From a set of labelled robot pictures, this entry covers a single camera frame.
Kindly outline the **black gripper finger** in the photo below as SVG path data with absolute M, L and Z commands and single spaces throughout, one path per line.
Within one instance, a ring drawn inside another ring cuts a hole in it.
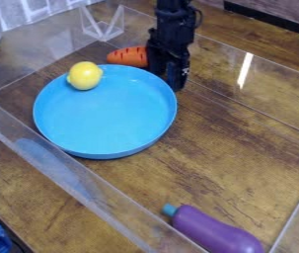
M 166 69 L 164 50 L 155 44 L 147 43 L 148 70 L 155 75 L 162 75 Z
M 190 72 L 190 60 L 186 58 L 172 59 L 167 62 L 166 82 L 174 92 L 183 89 Z

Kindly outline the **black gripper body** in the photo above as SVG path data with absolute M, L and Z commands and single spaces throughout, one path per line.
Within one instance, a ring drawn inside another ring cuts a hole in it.
M 150 61 L 164 57 L 186 60 L 190 56 L 189 45 L 194 42 L 199 10 L 181 8 L 175 11 L 155 9 L 156 26 L 150 29 L 147 52 Z

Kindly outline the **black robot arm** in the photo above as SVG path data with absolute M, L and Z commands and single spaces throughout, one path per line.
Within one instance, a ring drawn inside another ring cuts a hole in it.
M 147 41 L 148 71 L 166 76 L 174 91 L 183 89 L 190 71 L 189 45 L 194 42 L 198 9 L 191 0 L 156 0 L 156 27 Z

